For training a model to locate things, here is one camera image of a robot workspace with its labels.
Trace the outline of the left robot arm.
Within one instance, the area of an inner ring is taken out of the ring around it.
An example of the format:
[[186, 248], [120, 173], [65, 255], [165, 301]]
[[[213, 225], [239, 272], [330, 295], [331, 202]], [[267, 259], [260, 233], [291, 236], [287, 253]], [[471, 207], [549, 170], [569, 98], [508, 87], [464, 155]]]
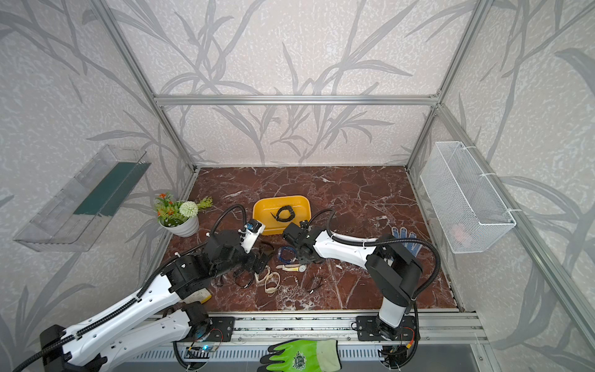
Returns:
[[53, 325], [44, 330], [41, 351], [15, 370], [25, 370], [38, 360], [46, 371], [108, 370], [161, 343], [186, 338], [208, 319], [201, 304], [185, 305], [156, 325], [141, 323], [234, 268], [260, 274], [268, 258], [253, 252], [253, 247], [264, 231], [262, 222], [247, 217], [241, 229], [213, 227], [204, 243], [163, 263], [140, 289], [107, 310], [68, 328]]

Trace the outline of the blue translucent watch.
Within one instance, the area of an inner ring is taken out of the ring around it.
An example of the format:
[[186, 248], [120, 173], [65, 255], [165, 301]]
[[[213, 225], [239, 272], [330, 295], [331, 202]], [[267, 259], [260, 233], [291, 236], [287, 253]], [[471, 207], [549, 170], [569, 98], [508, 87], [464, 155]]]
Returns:
[[292, 246], [282, 246], [282, 248], [279, 249], [277, 259], [283, 265], [293, 264], [297, 261], [296, 250]]

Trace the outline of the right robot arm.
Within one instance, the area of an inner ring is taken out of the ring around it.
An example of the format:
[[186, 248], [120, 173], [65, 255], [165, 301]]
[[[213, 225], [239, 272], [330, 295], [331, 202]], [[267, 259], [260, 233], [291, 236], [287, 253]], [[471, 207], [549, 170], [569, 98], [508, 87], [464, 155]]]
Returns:
[[[333, 259], [366, 270], [383, 296], [376, 328], [384, 339], [397, 339], [403, 328], [402, 319], [416, 308], [418, 296], [437, 279], [441, 271], [439, 250], [432, 243], [414, 237], [386, 235], [364, 239], [339, 234], [331, 230], [335, 210], [323, 209], [315, 217], [326, 212], [329, 216], [324, 228], [313, 227], [313, 219], [298, 225], [289, 223], [282, 237], [295, 249], [296, 258], [302, 264], [319, 264], [325, 259]], [[434, 257], [432, 273], [422, 284], [418, 282], [423, 266], [405, 246], [407, 243], [423, 246]]]

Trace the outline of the chunky black watch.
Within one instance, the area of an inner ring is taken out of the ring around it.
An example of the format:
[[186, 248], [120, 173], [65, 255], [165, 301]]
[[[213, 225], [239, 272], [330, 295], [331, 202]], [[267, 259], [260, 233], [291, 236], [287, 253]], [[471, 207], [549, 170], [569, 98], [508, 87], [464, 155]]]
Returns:
[[267, 241], [261, 241], [259, 246], [260, 253], [264, 255], [268, 260], [276, 253], [276, 248], [273, 244]]

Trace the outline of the black band watch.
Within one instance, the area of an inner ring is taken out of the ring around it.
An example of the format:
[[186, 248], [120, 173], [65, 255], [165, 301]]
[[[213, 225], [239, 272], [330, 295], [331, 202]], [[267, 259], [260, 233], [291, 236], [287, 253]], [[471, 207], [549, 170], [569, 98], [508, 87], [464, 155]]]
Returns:
[[249, 288], [254, 283], [254, 273], [249, 271], [237, 271], [233, 274], [233, 283], [239, 288]]

